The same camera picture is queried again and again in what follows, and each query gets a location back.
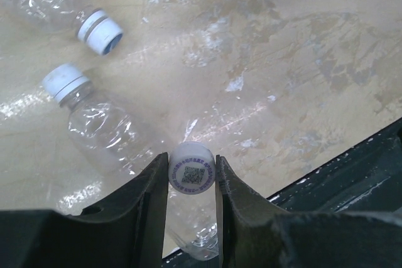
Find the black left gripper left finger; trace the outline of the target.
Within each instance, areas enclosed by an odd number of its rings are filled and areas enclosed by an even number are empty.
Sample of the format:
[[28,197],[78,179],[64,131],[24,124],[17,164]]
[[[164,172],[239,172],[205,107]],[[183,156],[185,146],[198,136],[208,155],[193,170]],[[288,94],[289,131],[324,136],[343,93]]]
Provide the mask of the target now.
[[168,193],[162,153],[82,210],[1,211],[1,267],[161,267]]

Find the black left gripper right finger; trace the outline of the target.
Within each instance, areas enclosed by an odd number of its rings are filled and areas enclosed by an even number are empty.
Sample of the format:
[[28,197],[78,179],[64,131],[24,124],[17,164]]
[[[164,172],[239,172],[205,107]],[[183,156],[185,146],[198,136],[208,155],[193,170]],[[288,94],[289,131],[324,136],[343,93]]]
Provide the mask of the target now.
[[220,267],[401,267],[401,215],[288,212],[216,157]]

